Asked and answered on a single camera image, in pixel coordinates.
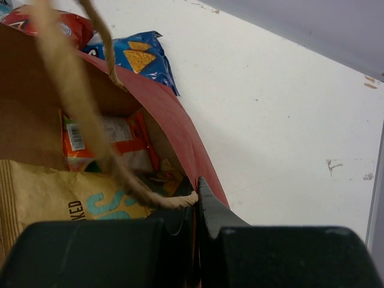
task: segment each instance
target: blue chip bag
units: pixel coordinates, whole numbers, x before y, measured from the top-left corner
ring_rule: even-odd
[[[10,11],[12,11],[11,0],[0,0],[0,22]]]
[[[156,31],[138,33],[127,38],[113,40],[116,64],[137,74],[171,87],[179,96],[172,76],[170,64],[157,40],[161,35]],[[88,43],[83,52],[105,60],[102,42]]]

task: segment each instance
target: table surface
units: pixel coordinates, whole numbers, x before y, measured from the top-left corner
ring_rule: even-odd
[[[73,0],[55,3],[83,15]],[[235,213],[256,225],[347,226],[365,239],[384,84],[195,0],[94,3],[114,38],[163,34],[180,101]]]

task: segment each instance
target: gray wall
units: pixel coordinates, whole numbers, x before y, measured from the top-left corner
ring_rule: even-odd
[[[384,0],[202,1],[384,81]]]

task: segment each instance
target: twisted rope handle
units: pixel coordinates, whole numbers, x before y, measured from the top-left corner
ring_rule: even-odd
[[[102,27],[104,37],[111,39],[108,29],[91,3],[88,0],[81,1],[87,13],[88,10],[90,11],[89,15],[93,17],[95,26]],[[125,193],[132,195],[141,205],[151,208],[180,209],[195,204],[198,201],[196,192],[192,192],[189,196],[165,198],[152,192],[135,177],[131,169],[118,161],[117,153],[112,149],[101,127],[101,116],[91,94],[84,64],[79,57],[75,56],[75,48],[61,32],[58,14],[51,8],[50,0],[33,0],[31,18],[38,31],[38,49],[58,90],[62,106],[67,113],[76,118],[80,132],[98,159],[102,170],[110,173]],[[115,73],[112,41],[109,41],[109,49],[110,77],[115,77],[115,81],[122,85]]]

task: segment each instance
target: tortilla chip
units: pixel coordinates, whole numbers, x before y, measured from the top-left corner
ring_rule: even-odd
[[[134,50],[124,50],[124,55],[127,57],[132,70],[137,74],[139,74],[149,63],[156,59],[155,55]]]
[[[145,51],[151,48],[151,45],[143,42],[128,41],[128,44],[132,50],[136,50],[136,51]]]

